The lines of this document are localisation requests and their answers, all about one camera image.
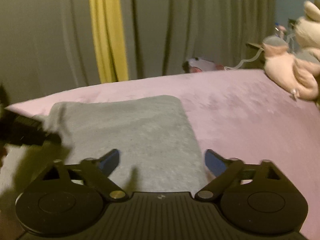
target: white cable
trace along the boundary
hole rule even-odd
[[[290,40],[292,40],[292,52],[294,53],[294,39],[293,37],[296,36],[295,33],[291,33],[287,36],[287,40],[286,42],[287,43],[290,43]],[[241,66],[243,65],[244,62],[252,62],[252,61],[255,61],[261,54],[261,52],[263,51],[263,48],[260,48],[257,52],[257,54],[251,58],[251,59],[243,59],[240,61],[240,63],[235,66],[235,67],[227,67],[227,66],[224,66],[224,70],[227,70],[227,69],[239,69],[241,68]]]
[[[225,66],[224,69],[225,70],[227,70],[227,69],[239,69],[239,68],[241,68],[241,66],[243,65],[244,62],[255,61],[260,56],[262,51],[263,51],[263,48],[260,48],[258,50],[257,54],[253,58],[251,58],[251,59],[243,59],[243,60],[240,61],[240,63],[237,66],[235,66],[235,67],[227,67],[227,66]]]
[[[287,40],[285,41],[286,43],[289,43],[290,42],[290,39],[293,40],[293,37],[295,36],[295,33],[291,33],[287,36]]]

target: gray cloth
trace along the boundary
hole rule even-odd
[[[121,151],[121,160],[110,179],[126,191],[195,193],[206,184],[198,143],[175,97],[56,103],[44,127],[58,131],[64,147],[46,143],[10,148],[0,173],[1,210],[12,207],[18,194],[52,160],[79,163],[113,148]]]

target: black object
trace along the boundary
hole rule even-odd
[[[0,142],[3,144],[42,145],[45,140],[61,144],[56,133],[43,130],[42,122],[17,114],[0,106]]]
[[[4,107],[9,106],[10,104],[8,93],[4,89],[3,84],[0,85],[0,104]]]
[[[127,195],[107,178],[119,163],[115,149],[99,160],[53,163],[16,201],[26,229],[20,240],[305,239],[299,230],[307,202],[272,162],[244,164],[212,150],[205,162],[217,178],[195,198],[189,192]]]

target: bed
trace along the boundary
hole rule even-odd
[[[10,106],[47,115],[56,102],[115,102],[157,95],[179,98],[201,151],[211,148],[246,163],[273,160],[309,205],[301,233],[320,236],[320,112],[294,101],[262,70],[215,71],[107,83]]]

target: metal screw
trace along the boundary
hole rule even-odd
[[[209,190],[201,190],[198,192],[198,197],[202,199],[209,199],[213,197],[213,193]]]
[[[110,193],[110,197],[114,199],[120,199],[125,197],[125,193],[122,190],[115,190]]]

